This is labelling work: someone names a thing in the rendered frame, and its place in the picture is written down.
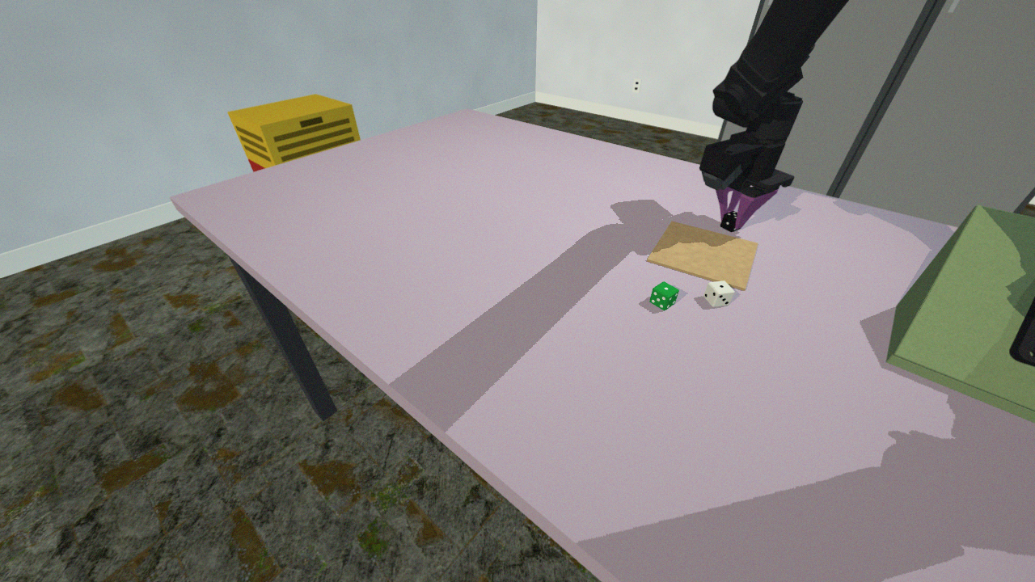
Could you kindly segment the white die with black pips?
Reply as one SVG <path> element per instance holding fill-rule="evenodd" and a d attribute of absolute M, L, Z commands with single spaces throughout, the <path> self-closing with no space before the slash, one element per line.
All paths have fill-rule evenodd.
<path fill-rule="evenodd" d="M 706 301 L 715 308 L 715 305 L 729 305 L 734 295 L 734 289 L 729 287 L 727 281 L 709 281 L 708 286 L 703 294 Z"/>

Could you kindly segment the tan square mat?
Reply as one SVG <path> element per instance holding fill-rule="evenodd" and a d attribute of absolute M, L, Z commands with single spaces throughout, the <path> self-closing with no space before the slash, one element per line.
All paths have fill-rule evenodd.
<path fill-rule="evenodd" d="M 757 242 L 671 221 L 647 261 L 746 291 Z"/>

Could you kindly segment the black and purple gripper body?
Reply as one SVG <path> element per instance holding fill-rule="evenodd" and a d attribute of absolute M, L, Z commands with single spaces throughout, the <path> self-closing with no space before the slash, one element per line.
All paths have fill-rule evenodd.
<path fill-rule="evenodd" d="M 776 139 L 774 142 L 771 139 L 766 139 L 766 140 L 760 139 L 760 143 L 773 144 L 774 142 L 774 144 L 783 144 L 786 143 L 786 140 L 787 138 Z M 783 188 L 790 187 L 793 179 L 794 176 L 783 173 L 783 171 L 774 169 L 773 176 L 771 178 L 762 180 L 760 182 L 755 182 L 751 179 L 739 175 L 733 182 L 729 184 L 729 188 L 739 191 L 741 194 L 744 194 L 746 196 L 752 196 L 755 198 L 756 196 L 771 194 L 774 190 L 779 190 L 780 185 Z"/>

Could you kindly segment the green die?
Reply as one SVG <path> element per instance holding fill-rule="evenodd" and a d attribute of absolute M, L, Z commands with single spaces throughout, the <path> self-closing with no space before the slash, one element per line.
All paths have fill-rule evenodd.
<path fill-rule="evenodd" d="M 650 302 L 657 308 L 668 310 L 676 302 L 679 290 L 662 281 L 657 287 L 652 289 Z"/>

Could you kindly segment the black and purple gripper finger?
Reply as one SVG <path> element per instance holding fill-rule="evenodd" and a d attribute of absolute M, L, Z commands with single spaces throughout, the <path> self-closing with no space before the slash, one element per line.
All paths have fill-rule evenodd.
<path fill-rule="evenodd" d="M 733 191 L 733 194 L 731 196 L 731 201 L 729 202 L 729 208 L 728 208 L 728 194 L 731 191 Z M 722 217 L 724 216 L 726 213 L 732 213 L 734 211 L 734 209 L 738 204 L 738 201 L 740 201 L 741 193 L 739 191 L 732 190 L 729 187 L 727 187 L 726 190 L 718 190 L 718 191 L 715 190 L 715 192 L 717 194 L 718 201 L 720 202 L 720 217 L 722 221 Z"/>
<path fill-rule="evenodd" d="M 755 210 L 760 209 L 760 207 L 769 201 L 772 196 L 777 194 L 778 191 L 779 190 L 774 190 L 771 194 L 756 196 L 755 198 L 752 196 L 741 194 L 735 229 L 738 230 L 743 227 L 751 215 L 755 214 Z"/>

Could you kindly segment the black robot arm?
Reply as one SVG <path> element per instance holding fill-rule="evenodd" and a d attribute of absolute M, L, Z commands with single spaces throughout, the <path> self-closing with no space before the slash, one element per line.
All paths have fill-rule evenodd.
<path fill-rule="evenodd" d="M 712 90 L 715 116 L 747 129 L 703 149 L 699 170 L 706 187 L 726 190 L 739 175 L 755 182 L 773 176 L 786 146 L 774 142 L 790 136 L 803 104 L 788 90 L 803 78 L 800 67 L 847 2 L 773 0 L 755 37 Z M 755 141 L 744 136 L 746 132 Z M 1013 360 L 1035 367 L 1035 298 L 1009 353 Z"/>

